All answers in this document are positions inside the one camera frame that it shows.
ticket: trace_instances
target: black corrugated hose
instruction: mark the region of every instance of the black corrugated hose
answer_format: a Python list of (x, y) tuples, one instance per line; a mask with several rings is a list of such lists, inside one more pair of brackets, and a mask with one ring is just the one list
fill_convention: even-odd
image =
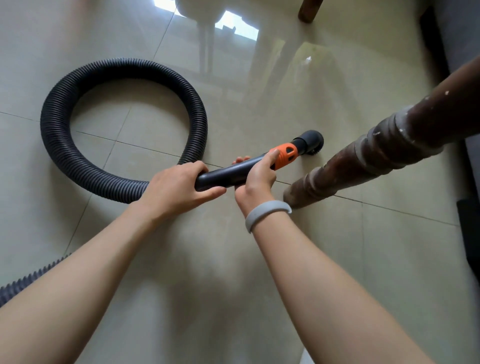
[[(80, 153), (70, 132), (70, 117), (80, 97), (99, 84), (123, 78), (153, 81), (180, 97), (190, 118), (190, 132), (178, 164), (202, 159), (208, 131), (202, 100), (182, 76), (152, 61), (115, 58), (93, 62), (70, 72), (48, 94), (42, 108), (40, 130), (48, 154), (68, 178), (101, 197), (129, 204), (142, 196), (148, 182), (115, 176), (95, 166)], [(63, 259), (1, 287), (0, 307)]]

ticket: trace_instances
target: orange connector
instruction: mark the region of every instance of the orange connector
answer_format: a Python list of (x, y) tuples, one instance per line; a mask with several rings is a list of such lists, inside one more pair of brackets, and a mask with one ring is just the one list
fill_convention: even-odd
[(275, 148), (272, 148), (270, 151), (274, 149), (278, 149), (280, 151), (280, 155), (278, 156), (275, 164), (272, 166), (273, 170), (279, 170), (280, 168), (293, 162), (299, 156), (297, 147), (292, 143), (281, 144)]

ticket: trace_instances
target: vacuum hose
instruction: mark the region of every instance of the vacuum hose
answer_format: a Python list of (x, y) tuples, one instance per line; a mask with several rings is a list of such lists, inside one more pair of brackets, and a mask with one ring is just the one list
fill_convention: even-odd
[[(195, 89), (178, 73), (161, 64), (133, 58), (115, 58), (90, 63), (63, 77), (48, 94), (40, 117), (43, 144), (48, 154), (57, 167), (79, 186), (101, 197), (128, 204), (142, 196), (148, 182), (115, 176), (95, 166), (77, 149), (70, 132), (70, 117), (80, 97), (99, 84), (121, 78), (157, 82), (171, 89), (182, 100), (190, 118), (190, 132), (178, 164), (202, 159), (208, 127), (204, 105)], [(275, 147), (280, 150), (280, 155), (271, 168), (282, 168), (303, 154), (314, 155), (323, 145), (324, 139), (319, 132), (304, 132), (290, 143)], [(201, 174), (195, 182), (195, 188), (197, 191), (204, 191), (214, 186), (243, 184), (250, 169), (262, 157), (263, 155)], [(0, 307), (63, 259), (1, 287)]]

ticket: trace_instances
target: gray wristband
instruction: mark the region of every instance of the gray wristband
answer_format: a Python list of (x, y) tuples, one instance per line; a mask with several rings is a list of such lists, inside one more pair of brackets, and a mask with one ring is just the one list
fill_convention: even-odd
[(267, 201), (258, 205), (256, 208), (250, 211), (250, 214), (248, 214), (247, 218), (245, 219), (245, 227), (247, 228), (248, 233), (250, 234), (252, 232), (252, 228), (258, 220), (270, 215), (272, 212), (278, 211), (285, 211), (288, 214), (291, 214), (292, 208), (286, 202), (278, 200)]

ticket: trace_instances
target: dusty wooden leg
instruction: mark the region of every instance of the dusty wooden leg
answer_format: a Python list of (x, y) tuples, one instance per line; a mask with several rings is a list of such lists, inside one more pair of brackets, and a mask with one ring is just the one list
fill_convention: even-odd
[(293, 208), (438, 154), (480, 133), (480, 57), (451, 74), (411, 108), (381, 121), (284, 192)]
[(299, 19), (304, 23), (311, 23), (320, 9), (320, 5), (324, 0), (303, 0), (300, 6)]

